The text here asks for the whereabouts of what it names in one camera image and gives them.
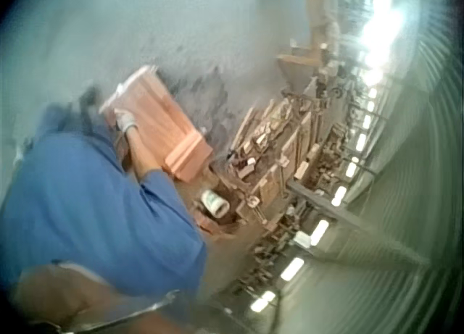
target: hand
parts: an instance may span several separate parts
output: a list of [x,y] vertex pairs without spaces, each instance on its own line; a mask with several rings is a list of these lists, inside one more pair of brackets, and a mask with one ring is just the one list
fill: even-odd
[[136,118],[133,114],[125,109],[115,108],[116,124],[123,134],[131,127],[137,128]]

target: gray floor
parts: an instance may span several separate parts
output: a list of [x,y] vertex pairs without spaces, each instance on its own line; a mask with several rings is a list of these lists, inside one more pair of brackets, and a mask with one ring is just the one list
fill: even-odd
[[15,142],[50,102],[90,84],[108,96],[141,65],[160,67],[197,126],[224,149],[249,106],[284,86],[274,57],[307,42],[304,0],[18,0],[1,26],[1,195]]

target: metal roof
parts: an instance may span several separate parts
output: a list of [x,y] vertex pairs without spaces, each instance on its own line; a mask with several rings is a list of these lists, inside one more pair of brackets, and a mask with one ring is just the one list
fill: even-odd
[[324,238],[335,261],[313,262],[289,284],[280,333],[422,333],[456,307],[462,287],[461,17],[455,0],[420,0],[420,7],[410,69],[395,83],[399,93],[387,96],[395,105],[369,158],[379,174],[352,196],[348,209],[430,265],[409,264],[367,235],[332,228]]

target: white bucket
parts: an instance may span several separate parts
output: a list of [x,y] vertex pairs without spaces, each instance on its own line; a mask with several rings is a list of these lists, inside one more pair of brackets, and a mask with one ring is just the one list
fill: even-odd
[[214,218],[220,219],[231,208],[227,200],[208,189],[202,194],[202,203]]

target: wooden board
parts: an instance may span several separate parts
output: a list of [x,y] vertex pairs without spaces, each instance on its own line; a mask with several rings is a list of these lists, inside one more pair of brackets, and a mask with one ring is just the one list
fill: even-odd
[[237,146],[242,142],[244,139],[245,135],[247,134],[247,131],[249,129],[249,126],[252,124],[252,120],[254,116],[256,115],[257,111],[254,107],[251,107],[248,112],[245,115],[245,118],[240,124],[239,130],[237,131],[237,134],[235,138],[232,141],[230,149],[236,150]]
[[311,125],[312,125],[312,112],[308,112],[300,122],[300,144],[301,151],[299,152],[298,163],[302,162],[306,158],[306,154],[309,151],[311,143]]
[[279,168],[274,164],[260,181],[260,199],[262,209],[266,209],[280,193]]
[[174,101],[155,72],[143,67],[122,84],[101,112],[114,126],[114,109],[131,112],[146,147],[156,160],[183,181],[192,180],[203,168],[212,148]]
[[297,170],[297,138],[299,127],[291,134],[289,140],[282,147],[281,158],[286,157],[289,161],[283,168],[283,181],[286,182]]

